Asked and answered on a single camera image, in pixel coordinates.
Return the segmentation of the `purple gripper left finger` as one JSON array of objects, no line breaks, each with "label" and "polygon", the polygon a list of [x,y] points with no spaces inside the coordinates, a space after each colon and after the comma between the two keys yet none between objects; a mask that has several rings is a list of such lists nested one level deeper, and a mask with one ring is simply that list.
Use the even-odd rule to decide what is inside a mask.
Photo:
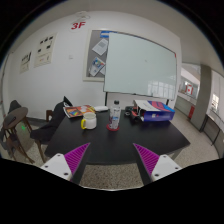
[{"label": "purple gripper left finger", "polygon": [[65,155],[61,153],[55,154],[41,168],[51,174],[54,174],[65,180],[71,180],[80,166],[80,163],[89,147],[89,143],[85,143]]}]

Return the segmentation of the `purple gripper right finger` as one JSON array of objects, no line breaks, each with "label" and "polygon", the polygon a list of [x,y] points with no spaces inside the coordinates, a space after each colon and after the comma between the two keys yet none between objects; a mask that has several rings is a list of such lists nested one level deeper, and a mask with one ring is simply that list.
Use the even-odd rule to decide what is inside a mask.
[{"label": "purple gripper right finger", "polygon": [[134,143],[134,147],[140,156],[147,174],[153,181],[181,170],[181,167],[166,154],[158,155],[136,143]]}]

